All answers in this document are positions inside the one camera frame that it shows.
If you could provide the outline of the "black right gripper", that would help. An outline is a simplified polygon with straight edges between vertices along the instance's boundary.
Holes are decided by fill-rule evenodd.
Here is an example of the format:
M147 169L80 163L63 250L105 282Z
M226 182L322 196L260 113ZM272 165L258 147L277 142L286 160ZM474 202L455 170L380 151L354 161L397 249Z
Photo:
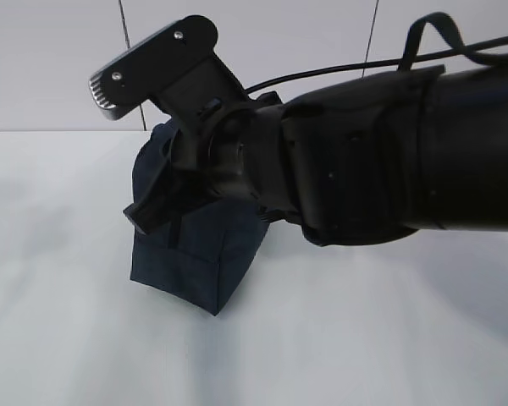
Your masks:
M264 222L301 224L283 115L277 95L229 103L213 99L196 113L180 114L168 164L124 215L147 235L204 206L237 199L257 205Z

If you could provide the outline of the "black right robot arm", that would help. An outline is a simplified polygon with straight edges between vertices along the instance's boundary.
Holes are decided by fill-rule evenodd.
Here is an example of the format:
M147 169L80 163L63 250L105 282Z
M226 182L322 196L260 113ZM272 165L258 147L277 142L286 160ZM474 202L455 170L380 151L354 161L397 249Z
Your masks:
M508 65L386 72L220 110L197 140L175 137L124 213L147 234L223 198L256 202L319 246L508 232Z

